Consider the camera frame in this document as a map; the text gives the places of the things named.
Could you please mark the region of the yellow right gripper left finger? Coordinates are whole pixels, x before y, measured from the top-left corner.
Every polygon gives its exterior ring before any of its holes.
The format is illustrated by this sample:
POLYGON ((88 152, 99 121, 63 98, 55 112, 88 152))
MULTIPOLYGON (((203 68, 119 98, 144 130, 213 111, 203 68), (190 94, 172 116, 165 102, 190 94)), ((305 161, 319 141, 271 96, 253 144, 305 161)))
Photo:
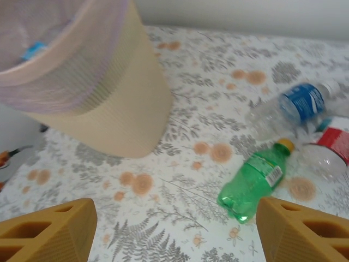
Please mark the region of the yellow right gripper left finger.
POLYGON ((90 198, 2 221, 1 261, 87 261, 97 221, 90 198))

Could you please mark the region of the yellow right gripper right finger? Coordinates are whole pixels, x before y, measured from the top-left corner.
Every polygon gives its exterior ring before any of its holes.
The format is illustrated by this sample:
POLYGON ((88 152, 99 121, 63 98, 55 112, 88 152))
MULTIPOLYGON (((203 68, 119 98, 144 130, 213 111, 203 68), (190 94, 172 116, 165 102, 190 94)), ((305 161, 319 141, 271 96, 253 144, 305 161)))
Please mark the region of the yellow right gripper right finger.
POLYGON ((266 261, 348 261, 348 219, 264 197, 256 224, 266 261))

